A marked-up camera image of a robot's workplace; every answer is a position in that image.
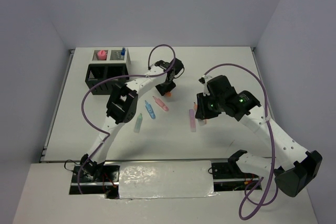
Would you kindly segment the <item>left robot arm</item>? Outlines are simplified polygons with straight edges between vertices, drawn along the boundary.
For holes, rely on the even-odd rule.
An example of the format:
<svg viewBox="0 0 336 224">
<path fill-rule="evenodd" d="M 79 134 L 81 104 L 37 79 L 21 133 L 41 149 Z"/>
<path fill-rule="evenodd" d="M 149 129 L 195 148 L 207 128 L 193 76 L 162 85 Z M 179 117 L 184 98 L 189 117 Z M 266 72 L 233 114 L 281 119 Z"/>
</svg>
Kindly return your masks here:
<svg viewBox="0 0 336 224">
<path fill-rule="evenodd" d="M 179 59 L 171 62 L 160 60 L 145 75 L 130 82 L 112 82 L 104 125 L 98 130 L 91 149 L 80 161 L 81 172 L 90 181 L 95 182 L 102 177 L 107 153 L 121 128 L 134 118 L 138 99 L 152 88 L 156 88 L 161 96 L 171 92 L 176 87 L 174 78 L 182 70 L 184 65 Z"/>
</svg>

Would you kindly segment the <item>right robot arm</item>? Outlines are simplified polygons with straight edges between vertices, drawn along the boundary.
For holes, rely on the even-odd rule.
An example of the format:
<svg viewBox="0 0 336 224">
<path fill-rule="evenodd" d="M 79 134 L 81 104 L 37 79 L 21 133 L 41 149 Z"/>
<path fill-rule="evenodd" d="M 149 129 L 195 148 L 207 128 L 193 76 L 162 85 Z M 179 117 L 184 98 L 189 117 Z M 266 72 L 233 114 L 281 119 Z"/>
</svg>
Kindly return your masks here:
<svg viewBox="0 0 336 224">
<path fill-rule="evenodd" d="M 251 173 L 268 177 L 274 173 L 275 183 L 287 196 L 297 196 L 317 175 L 322 156 L 309 151 L 292 139 L 273 119 L 266 117 L 266 109 L 250 92 L 237 93 L 226 76 L 203 76 L 199 79 L 204 90 L 197 94 L 198 120 L 218 117 L 234 118 L 250 129 L 268 148 L 275 149 L 275 161 L 239 150 L 228 159 L 228 171 L 233 177 Z"/>
</svg>

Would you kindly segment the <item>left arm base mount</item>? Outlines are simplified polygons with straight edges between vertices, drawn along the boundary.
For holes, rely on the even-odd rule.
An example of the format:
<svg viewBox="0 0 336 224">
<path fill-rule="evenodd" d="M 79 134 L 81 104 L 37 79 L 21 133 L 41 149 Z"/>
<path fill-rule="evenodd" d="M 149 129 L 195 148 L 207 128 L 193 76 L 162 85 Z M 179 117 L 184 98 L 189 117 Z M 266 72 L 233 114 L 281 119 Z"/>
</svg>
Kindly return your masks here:
<svg viewBox="0 0 336 224">
<path fill-rule="evenodd" d="M 119 165 L 104 166 L 98 178 L 90 178 L 81 172 L 79 177 L 81 191 L 77 183 L 79 168 L 77 163 L 74 163 L 73 168 L 67 168 L 64 164 L 64 169 L 71 172 L 70 195 L 102 195 L 106 199 L 119 199 Z"/>
</svg>

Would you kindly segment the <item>pink cap bottle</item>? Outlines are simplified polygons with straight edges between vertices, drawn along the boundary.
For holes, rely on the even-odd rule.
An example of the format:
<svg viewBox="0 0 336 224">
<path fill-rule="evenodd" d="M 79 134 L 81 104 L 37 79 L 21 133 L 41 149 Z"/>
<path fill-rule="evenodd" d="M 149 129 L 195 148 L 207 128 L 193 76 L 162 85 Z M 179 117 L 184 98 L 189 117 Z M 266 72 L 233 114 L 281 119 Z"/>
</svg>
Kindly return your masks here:
<svg viewBox="0 0 336 224">
<path fill-rule="evenodd" d="M 98 60 L 106 60 L 108 53 L 105 50 L 99 50 L 97 52 L 97 58 Z"/>
</svg>

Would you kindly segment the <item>blue cap spray bottle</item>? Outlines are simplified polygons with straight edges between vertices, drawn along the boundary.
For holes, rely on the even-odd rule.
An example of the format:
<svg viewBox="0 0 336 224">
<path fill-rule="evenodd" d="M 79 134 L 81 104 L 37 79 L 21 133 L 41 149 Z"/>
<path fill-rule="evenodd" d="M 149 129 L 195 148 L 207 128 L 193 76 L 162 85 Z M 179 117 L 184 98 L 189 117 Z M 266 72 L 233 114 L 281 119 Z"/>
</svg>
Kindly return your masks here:
<svg viewBox="0 0 336 224">
<path fill-rule="evenodd" d="M 120 52 L 120 58 L 124 58 L 125 56 L 125 48 L 122 48 L 121 52 Z"/>
</svg>

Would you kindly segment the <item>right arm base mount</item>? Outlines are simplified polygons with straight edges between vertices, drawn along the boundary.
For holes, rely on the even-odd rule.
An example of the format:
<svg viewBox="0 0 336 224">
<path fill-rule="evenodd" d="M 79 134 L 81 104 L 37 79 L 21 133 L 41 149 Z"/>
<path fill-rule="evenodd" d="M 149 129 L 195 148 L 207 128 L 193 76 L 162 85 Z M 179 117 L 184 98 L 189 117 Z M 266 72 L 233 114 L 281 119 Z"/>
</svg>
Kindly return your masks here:
<svg viewBox="0 0 336 224">
<path fill-rule="evenodd" d="M 243 173 L 238 168 L 231 168 L 228 162 L 211 163 L 207 171 L 212 175 L 215 192 L 242 191 L 247 185 L 259 181 L 257 175 Z"/>
</svg>

